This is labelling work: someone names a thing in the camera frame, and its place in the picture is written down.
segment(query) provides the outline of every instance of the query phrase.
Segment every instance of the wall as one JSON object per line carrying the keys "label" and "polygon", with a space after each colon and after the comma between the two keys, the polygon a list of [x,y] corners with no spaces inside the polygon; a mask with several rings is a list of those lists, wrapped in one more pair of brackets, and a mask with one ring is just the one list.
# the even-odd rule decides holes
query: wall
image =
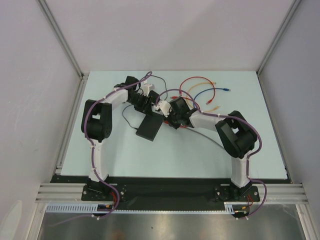
{"label": "wall", "polygon": [[0,8],[0,222],[22,200],[22,239],[40,183],[53,171],[79,84],[35,0]]}
{"label": "wall", "polygon": [[262,72],[289,171],[320,223],[320,1],[303,1]]}
{"label": "wall", "polygon": [[84,72],[259,67],[293,0],[47,0]]}

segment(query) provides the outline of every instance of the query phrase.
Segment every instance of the purple cable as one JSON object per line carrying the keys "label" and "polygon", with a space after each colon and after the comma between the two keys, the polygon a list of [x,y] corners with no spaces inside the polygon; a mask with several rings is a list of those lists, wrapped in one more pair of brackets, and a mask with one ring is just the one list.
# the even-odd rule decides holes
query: purple cable
{"label": "purple cable", "polygon": [[[165,94],[165,93],[167,93],[167,92],[170,92],[170,91],[183,92],[183,93],[185,93],[185,94],[187,94],[187,95],[189,96],[189,98],[191,99],[192,102],[196,103],[195,100],[193,99],[193,97],[192,97],[188,92],[186,92],[186,91],[184,91],[184,90],[181,90],[181,89],[173,88],[173,89],[168,89],[168,90],[160,93],[160,95],[159,95],[159,96],[156,98],[156,100],[155,100],[155,104],[156,104],[156,105],[158,104],[161,95],[163,95],[163,94]],[[241,118],[239,118],[239,117],[229,116],[229,115],[218,115],[218,114],[215,114],[215,113],[203,112],[203,111],[200,110],[200,108],[197,107],[197,105],[196,105],[195,108],[196,108],[199,112],[201,112],[201,114],[203,114],[203,115],[205,115],[205,116],[212,116],[212,117],[217,117],[217,118],[228,118],[228,119],[237,120],[237,121],[239,121],[239,122],[241,122],[241,123],[243,123],[243,124],[246,124],[246,125],[247,125],[250,129],[252,129],[252,131],[256,134],[256,136],[257,136],[257,138],[258,138],[258,141],[259,141],[259,147],[258,147],[258,149],[257,149],[256,151],[249,153],[249,154],[247,155],[247,157],[246,157],[246,159],[247,159],[247,161],[246,161],[246,175],[247,175],[247,177],[248,177],[248,176],[249,176],[249,158],[250,158],[251,156],[257,154],[258,152],[260,152],[260,150],[261,150],[261,148],[262,148],[262,139],[261,139],[261,136],[260,136],[260,134],[258,133],[258,131],[257,131],[250,123],[248,123],[247,121],[245,121],[245,120],[243,120],[243,119],[241,119]],[[259,205],[259,207],[258,207],[255,211],[253,211],[252,213],[250,213],[250,214],[248,215],[248,216],[251,216],[251,215],[255,214],[255,213],[264,205],[264,203],[265,203],[265,201],[266,201],[266,198],[267,198],[267,186],[266,186],[266,184],[265,184],[263,181],[261,181],[261,180],[259,180],[259,179],[252,179],[252,178],[249,178],[249,177],[248,177],[248,179],[249,179],[251,182],[253,182],[253,183],[260,183],[260,184],[262,184],[263,187],[264,187],[264,191],[265,191],[265,192],[264,192],[264,197],[263,197],[262,202],[261,202],[261,204]]]}
{"label": "purple cable", "polygon": [[[105,181],[98,175],[98,173],[97,173],[96,166],[95,166],[95,159],[94,159],[94,156],[95,156],[95,147],[94,147],[94,146],[95,146],[95,144],[94,144],[94,142],[89,138],[88,133],[87,133],[87,123],[88,123],[88,119],[89,119],[90,113],[92,112],[92,110],[94,109],[94,107],[95,107],[97,104],[101,103],[102,101],[104,101],[105,99],[107,99],[108,97],[110,97],[110,96],[111,96],[112,94],[114,94],[115,92],[117,92],[117,91],[119,91],[119,90],[122,90],[122,89],[128,89],[128,88],[131,88],[131,87],[133,87],[133,86],[135,86],[135,85],[138,85],[138,84],[142,83],[143,81],[147,80],[151,75],[152,75],[152,71],[149,71],[149,72],[147,72],[147,74],[146,74],[140,81],[135,82],[135,83],[133,83],[133,84],[130,84],[130,85],[128,85],[128,86],[120,87],[120,88],[118,88],[117,90],[113,90],[112,92],[110,92],[109,94],[107,94],[104,98],[101,98],[101,99],[95,101],[95,102],[91,105],[91,107],[89,108],[89,110],[88,110],[88,112],[87,112],[87,114],[86,114],[86,116],[85,116],[85,119],[84,119],[84,127],[83,127],[83,128],[84,128],[84,136],[85,136],[86,139],[88,139],[88,141],[89,141],[89,142],[91,143],[91,145],[93,146],[93,147],[91,148],[91,165],[92,165],[92,168],[93,168],[93,172],[94,172],[94,174],[96,175],[96,177],[99,179],[100,182],[102,182],[104,185],[106,185],[107,187],[109,187],[109,188],[111,188],[112,190],[114,190],[115,193],[116,193],[116,203],[115,203],[115,206],[114,206],[107,214],[105,214],[105,215],[102,216],[102,217],[99,217],[99,219],[104,219],[104,218],[106,218],[109,214],[111,214],[111,213],[118,207],[119,201],[120,201],[120,195],[119,195],[118,190],[117,190],[114,186],[112,186],[112,185],[108,184],[107,182],[105,182]],[[63,221],[57,222],[57,223],[55,223],[55,224],[52,224],[52,225],[50,225],[50,227],[54,227],[54,226],[57,226],[57,225],[60,225],[60,224],[63,224],[63,223],[67,223],[67,222],[69,222],[69,221],[72,221],[72,220],[75,220],[75,219],[79,219],[79,218],[83,218],[83,217],[92,217],[92,215],[91,215],[91,214],[83,214],[83,215],[79,215],[79,216],[74,216],[74,217],[68,218],[68,219],[66,219],[66,220],[63,220]]]}

